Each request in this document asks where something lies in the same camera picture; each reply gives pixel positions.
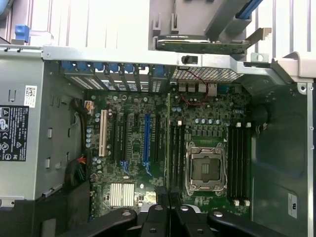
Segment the green circuit board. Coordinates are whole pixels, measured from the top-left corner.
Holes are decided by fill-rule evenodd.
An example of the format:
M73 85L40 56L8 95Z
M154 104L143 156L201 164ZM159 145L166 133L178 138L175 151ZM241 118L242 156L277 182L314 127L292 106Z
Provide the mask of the green circuit board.
M171 94L88 92L87 100L94 103L94 112L87 121L92 217L122 206L139 212L142 205L156 203L154 189L162 185L179 186L183 203L196 205L202 212L224 208L248 216L249 207L232 205L226 189L188 195L185 188L189 142L199 147L222 143L225 169L228 168L229 127L246 121L246 105L250 102L246 92L230 91L228 88L225 93L209 97L201 106L184 103L176 91ZM204 99L203 93L185 96L193 102ZM107 111L104 156L99 155L102 110ZM247 185L246 191L250 192L250 184Z

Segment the blue pci express slot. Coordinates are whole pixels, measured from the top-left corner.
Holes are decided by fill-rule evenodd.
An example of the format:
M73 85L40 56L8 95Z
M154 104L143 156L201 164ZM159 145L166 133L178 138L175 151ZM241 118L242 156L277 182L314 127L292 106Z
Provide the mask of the blue pci express slot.
M145 131L144 131L144 153L143 153L143 166L146 172L151 175L149 171L149 144L150 144L150 114L145 114Z

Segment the cpu socket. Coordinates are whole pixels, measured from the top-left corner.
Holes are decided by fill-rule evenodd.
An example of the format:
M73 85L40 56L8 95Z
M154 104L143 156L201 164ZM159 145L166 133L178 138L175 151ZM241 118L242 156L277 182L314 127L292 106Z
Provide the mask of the cpu socket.
M196 191L222 191L227 176L225 150L222 143L216 147L196 147L188 143L186 164L186 189L188 195Z

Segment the screw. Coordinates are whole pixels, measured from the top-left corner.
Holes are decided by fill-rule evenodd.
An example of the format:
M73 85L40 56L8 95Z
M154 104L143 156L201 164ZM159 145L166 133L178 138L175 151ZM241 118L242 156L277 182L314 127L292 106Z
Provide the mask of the screw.
M222 217L222 216L223 216L223 213L222 213L222 212L219 212L219 211L214 211L213 214L214 214L214 216L216 216L216 217Z
M163 208L162 208L161 206L156 206L156 207L155 207L155 210L161 211L161 210L163 210Z
M188 210L189 210L189 208L188 208L187 206L181 206L180 209L181 209L182 211L188 211Z
M123 212L123 214L122 214L123 216L130 216L131 215L131 213L130 212Z

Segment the mesh panel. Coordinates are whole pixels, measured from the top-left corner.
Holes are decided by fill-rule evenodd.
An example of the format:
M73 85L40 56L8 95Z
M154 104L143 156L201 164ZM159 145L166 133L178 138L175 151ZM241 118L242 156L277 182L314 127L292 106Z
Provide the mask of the mesh panel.
M189 68L189 71L204 81L224 81L232 82L243 74L237 74L231 69L223 68ZM179 70L176 68L172 75L172 79L176 80L198 80L191 73L186 70Z

